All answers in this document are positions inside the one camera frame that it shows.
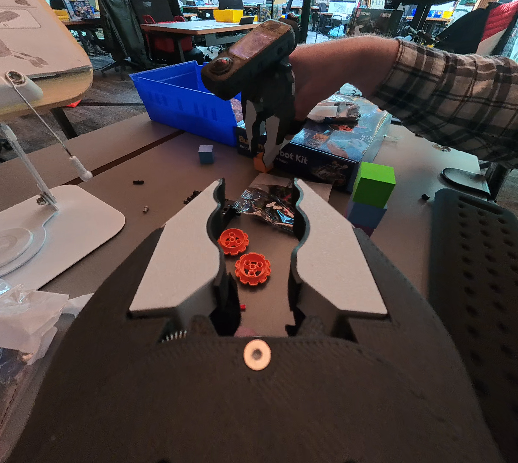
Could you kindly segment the wooden work table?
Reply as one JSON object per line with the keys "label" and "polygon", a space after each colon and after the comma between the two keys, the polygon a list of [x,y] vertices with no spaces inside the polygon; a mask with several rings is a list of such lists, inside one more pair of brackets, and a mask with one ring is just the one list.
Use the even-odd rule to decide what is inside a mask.
{"label": "wooden work table", "polygon": [[177,42],[185,37],[194,37],[196,44],[214,47],[233,44],[258,25],[258,22],[241,25],[239,23],[217,22],[212,19],[194,22],[141,24],[140,27],[146,33],[172,38]]}

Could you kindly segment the red and black jacket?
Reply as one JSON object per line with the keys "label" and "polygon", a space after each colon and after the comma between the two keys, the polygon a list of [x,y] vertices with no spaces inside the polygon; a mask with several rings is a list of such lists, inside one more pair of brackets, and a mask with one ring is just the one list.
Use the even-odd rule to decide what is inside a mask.
{"label": "red and black jacket", "polygon": [[517,33],[517,1],[491,2],[474,9],[436,36],[434,48],[457,54],[495,56],[509,53]]}

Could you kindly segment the blue printed kit box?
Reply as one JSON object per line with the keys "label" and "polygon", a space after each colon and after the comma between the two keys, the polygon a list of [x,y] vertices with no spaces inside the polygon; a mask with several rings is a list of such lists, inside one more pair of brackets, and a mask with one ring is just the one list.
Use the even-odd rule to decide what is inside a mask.
{"label": "blue printed kit box", "polygon": [[362,97],[335,93],[323,101],[329,100],[357,104],[359,119],[330,125],[307,119],[273,164],[299,178],[328,183],[350,193],[359,164],[373,162],[389,131],[391,118],[386,111]]}

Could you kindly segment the white plastic pouch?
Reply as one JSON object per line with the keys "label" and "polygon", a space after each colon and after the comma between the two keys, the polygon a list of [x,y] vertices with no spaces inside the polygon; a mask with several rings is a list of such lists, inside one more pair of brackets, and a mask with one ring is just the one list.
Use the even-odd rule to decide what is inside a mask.
{"label": "white plastic pouch", "polygon": [[13,350],[27,365],[45,356],[63,314],[77,317],[94,294],[69,299],[66,294],[25,290],[1,280],[1,349]]}

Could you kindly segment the black office chair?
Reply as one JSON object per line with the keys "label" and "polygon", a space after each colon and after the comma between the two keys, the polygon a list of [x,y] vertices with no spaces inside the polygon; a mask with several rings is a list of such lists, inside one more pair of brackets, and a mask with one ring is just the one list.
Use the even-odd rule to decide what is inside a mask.
{"label": "black office chair", "polygon": [[[170,23],[179,22],[184,20],[182,10],[178,0],[130,0],[133,10],[137,15],[139,24],[158,24],[158,23]],[[146,40],[144,31],[142,31],[145,45]],[[179,62],[179,56],[176,53],[177,63]]]}
{"label": "black office chair", "polygon": [[103,46],[113,58],[112,64],[101,70],[115,69],[124,79],[126,66],[145,67],[146,48],[131,0],[98,0]]}

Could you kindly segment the small clear parts packet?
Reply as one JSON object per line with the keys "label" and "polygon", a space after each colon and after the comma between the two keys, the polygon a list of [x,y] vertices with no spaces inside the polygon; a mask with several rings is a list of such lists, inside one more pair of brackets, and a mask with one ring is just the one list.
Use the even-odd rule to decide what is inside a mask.
{"label": "small clear parts packet", "polygon": [[308,114],[308,119],[318,124],[344,124],[359,119],[359,106],[351,101],[323,101]]}

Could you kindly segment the green foam cube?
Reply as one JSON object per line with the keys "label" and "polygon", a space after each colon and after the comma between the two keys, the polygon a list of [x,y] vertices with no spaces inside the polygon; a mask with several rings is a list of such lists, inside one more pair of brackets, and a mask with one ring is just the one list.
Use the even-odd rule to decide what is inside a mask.
{"label": "green foam cube", "polygon": [[361,162],[353,185],[352,201],[384,208],[396,186],[394,168],[372,162]]}

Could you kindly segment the person's right forearm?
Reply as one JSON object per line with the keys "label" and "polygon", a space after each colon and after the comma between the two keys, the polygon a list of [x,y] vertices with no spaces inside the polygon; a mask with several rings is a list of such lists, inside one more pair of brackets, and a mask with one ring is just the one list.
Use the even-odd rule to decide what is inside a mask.
{"label": "person's right forearm", "polygon": [[369,100],[425,139],[517,168],[517,62],[398,41]]}

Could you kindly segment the orange gear stack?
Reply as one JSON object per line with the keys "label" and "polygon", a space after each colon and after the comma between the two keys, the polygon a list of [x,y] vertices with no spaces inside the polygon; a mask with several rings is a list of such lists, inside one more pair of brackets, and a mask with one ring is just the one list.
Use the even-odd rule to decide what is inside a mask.
{"label": "orange gear stack", "polygon": [[217,240],[225,256],[236,256],[244,253],[249,246],[249,236],[239,228],[228,228]]}

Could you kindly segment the black perforated control box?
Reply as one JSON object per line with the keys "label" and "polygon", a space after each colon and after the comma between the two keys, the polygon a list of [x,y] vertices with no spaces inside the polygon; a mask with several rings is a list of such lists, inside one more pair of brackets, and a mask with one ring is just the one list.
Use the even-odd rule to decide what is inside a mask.
{"label": "black perforated control box", "polygon": [[[194,200],[198,195],[200,195],[202,192],[199,190],[194,190],[189,196],[187,196],[183,204],[186,206],[188,205],[192,200]],[[240,216],[240,213],[235,209],[235,201],[232,199],[225,198],[224,204],[222,205],[220,209],[220,217],[221,217],[221,224],[219,226],[219,233],[223,233],[225,230],[229,229],[231,221]]]}

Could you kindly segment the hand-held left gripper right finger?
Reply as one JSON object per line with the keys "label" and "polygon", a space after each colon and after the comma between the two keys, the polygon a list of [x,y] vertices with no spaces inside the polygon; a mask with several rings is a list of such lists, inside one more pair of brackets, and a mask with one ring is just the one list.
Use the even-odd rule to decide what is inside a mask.
{"label": "hand-held left gripper right finger", "polygon": [[385,318],[378,286],[350,222],[306,182],[293,179],[288,303],[294,317]]}

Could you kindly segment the red office chair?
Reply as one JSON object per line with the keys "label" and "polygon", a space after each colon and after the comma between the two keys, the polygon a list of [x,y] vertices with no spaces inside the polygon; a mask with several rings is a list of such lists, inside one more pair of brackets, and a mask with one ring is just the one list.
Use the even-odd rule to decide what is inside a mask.
{"label": "red office chair", "polygon": [[[174,39],[160,36],[157,33],[144,32],[148,53],[152,60],[161,61],[167,64],[177,63],[177,48]],[[185,59],[192,60],[196,55],[195,47],[192,44],[191,36],[180,40]]]}

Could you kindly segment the black printed box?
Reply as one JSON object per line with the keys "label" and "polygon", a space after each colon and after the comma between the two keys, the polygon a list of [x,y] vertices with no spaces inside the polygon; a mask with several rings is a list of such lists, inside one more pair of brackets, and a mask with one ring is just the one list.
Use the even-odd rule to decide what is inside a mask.
{"label": "black printed box", "polygon": [[346,36],[368,34],[395,37],[403,15],[402,10],[356,8],[347,26]]}

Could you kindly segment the person's right hand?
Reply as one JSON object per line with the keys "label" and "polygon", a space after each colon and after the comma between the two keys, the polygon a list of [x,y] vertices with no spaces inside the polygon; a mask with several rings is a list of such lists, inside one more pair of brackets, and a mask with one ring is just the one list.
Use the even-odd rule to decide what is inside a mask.
{"label": "person's right hand", "polygon": [[396,63],[400,42],[375,35],[299,45],[289,56],[295,79],[295,120],[303,121],[343,85],[370,99]]}

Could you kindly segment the colourful toy box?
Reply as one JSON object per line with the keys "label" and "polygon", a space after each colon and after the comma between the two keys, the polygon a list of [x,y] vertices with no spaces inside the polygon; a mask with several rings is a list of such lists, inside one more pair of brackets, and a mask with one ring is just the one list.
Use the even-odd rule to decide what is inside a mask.
{"label": "colourful toy box", "polygon": [[95,18],[95,10],[89,0],[62,0],[69,20],[90,20]]}

